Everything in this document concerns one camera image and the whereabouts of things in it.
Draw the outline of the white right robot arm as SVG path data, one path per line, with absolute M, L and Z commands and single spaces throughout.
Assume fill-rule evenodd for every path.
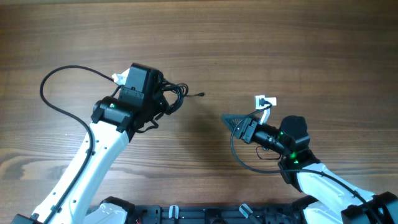
M 279 128 L 261 123 L 253 114 L 224 114 L 221 120 L 232 140 L 278 153 L 277 172 L 284 181 L 315 200 L 302 210 L 307 223 L 397 223 L 396 195 L 357 188 L 315 157 L 304 117 L 287 116 Z

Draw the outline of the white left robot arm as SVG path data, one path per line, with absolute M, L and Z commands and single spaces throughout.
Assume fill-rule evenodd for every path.
M 109 78 L 117 84 L 110 96 L 95 103 L 86 137 L 51 193 L 29 217 L 17 214 L 13 223 L 84 223 L 86 211 L 109 168 L 144 125 L 158 128 L 169 113 L 166 81 L 158 69 L 134 63 Z

